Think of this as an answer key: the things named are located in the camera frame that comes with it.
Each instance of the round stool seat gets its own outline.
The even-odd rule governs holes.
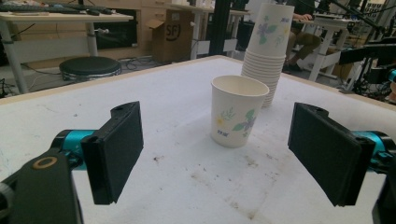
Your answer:
[[[121,73],[121,65],[105,57],[82,57],[59,64],[64,80],[88,81]]]

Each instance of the person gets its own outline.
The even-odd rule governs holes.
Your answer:
[[[287,6],[294,7],[293,19],[300,21],[312,21],[315,10],[315,0],[288,0]],[[320,37],[305,33],[302,31],[303,23],[293,21],[290,27],[289,42],[286,49],[286,60],[284,64],[284,72],[297,71],[302,69],[297,64],[300,59],[303,60],[306,56],[314,51],[320,45]],[[303,47],[290,58],[291,50],[294,45],[303,45]]]

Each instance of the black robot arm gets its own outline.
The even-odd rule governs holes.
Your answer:
[[[352,132],[325,109],[295,103],[288,144],[334,206],[355,205],[367,171],[386,174],[373,221],[395,223],[396,145],[386,134]]]
[[[95,204],[116,203],[143,149],[139,102],[99,130],[65,130],[49,150],[0,183],[0,223],[83,223],[71,171],[85,168]]]

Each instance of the stack of paper cups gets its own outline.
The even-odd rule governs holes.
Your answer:
[[[294,7],[262,3],[245,52],[242,76],[252,77],[268,86],[263,107],[274,98],[289,41]]]

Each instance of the stain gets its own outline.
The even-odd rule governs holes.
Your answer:
[[[165,158],[165,156],[154,157],[153,160],[156,161],[158,164],[160,162],[160,160],[162,160],[163,158]]]
[[[253,218],[256,216],[256,212],[249,212],[249,213],[247,213],[247,217],[248,217],[248,219],[250,219],[250,220],[253,220]]]
[[[54,112],[54,113],[59,113],[58,111],[55,111],[55,110],[47,107],[46,105],[37,105],[37,106],[42,106],[42,107],[46,108],[48,111],[51,111],[51,112]]]
[[[197,182],[199,182],[200,184],[203,184],[205,186],[207,186],[209,189],[212,190],[211,184],[210,184],[210,180],[204,178],[203,176],[201,176],[200,174],[198,174],[197,172],[194,172],[191,174],[191,178],[196,180]]]
[[[273,180],[273,184],[277,181],[278,173],[270,172],[270,174],[265,173],[264,175],[270,177]]]
[[[259,166],[259,164],[257,164],[256,161],[251,159],[249,156],[245,156],[245,159],[247,160],[248,167],[257,168]]]
[[[267,156],[267,158],[268,159],[270,159],[270,160],[275,160],[275,161],[278,161],[278,159],[277,158],[274,158],[273,156],[271,156],[270,154],[265,154],[266,156]]]
[[[233,207],[234,209],[238,209],[239,208],[239,204],[237,202],[230,203],[230,206]]]

